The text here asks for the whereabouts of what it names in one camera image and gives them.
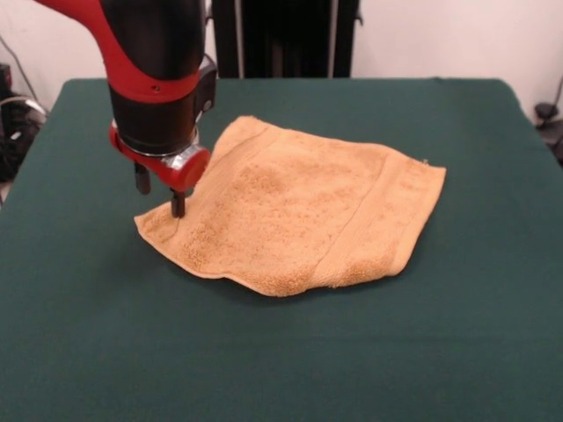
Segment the towel fold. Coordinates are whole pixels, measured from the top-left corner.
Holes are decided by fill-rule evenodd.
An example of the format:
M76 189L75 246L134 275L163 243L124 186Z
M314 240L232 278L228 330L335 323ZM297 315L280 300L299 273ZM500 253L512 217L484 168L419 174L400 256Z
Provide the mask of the towel fold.
M262 295L297 295L400 273L439 199L446 169L240 117L223 132L186 216L163 204L141 237L186 271Z

